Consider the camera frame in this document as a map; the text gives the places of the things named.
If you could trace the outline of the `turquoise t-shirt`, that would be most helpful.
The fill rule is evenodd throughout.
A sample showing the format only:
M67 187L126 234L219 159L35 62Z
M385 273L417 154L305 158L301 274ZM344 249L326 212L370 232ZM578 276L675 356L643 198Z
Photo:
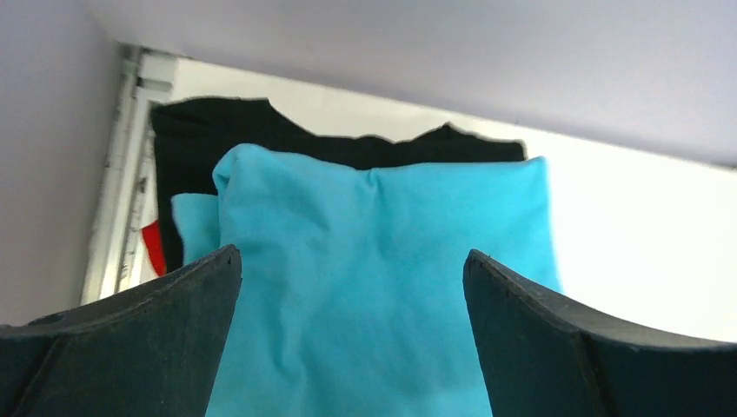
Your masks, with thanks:
M558 288L543 158L357 170L243 144L172 200L242 286L210 416L488 416L462 275L479 249Z

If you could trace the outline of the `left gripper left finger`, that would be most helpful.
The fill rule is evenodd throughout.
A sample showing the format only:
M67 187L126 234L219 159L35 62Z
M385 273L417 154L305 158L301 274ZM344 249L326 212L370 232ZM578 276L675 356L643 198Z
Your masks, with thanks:
M241 283L228 245L99 301L2 326L2 415L205 415Z

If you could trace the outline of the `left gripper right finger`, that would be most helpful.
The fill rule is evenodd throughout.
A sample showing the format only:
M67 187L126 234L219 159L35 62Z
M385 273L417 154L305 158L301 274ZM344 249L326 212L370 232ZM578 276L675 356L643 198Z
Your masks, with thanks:
M733 416L736 346L649 328L478 250L463 289L495 416Z

